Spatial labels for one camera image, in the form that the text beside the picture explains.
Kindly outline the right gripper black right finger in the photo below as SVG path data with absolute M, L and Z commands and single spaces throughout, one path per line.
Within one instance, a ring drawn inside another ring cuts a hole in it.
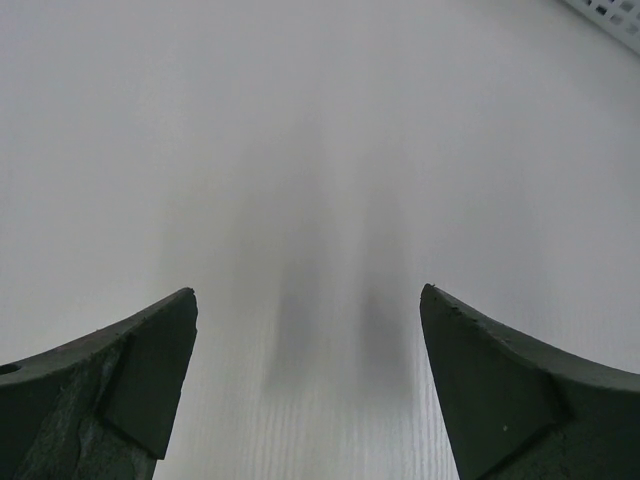
M 430 284 L 420 317 L 460 478 L 638 478 L 637 374 L 537 340 Z

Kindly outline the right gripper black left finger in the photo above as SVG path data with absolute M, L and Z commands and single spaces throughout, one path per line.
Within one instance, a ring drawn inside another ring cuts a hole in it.
M 195 292 L 1 367 L 4 479 L 150 479 L 197 335 Z

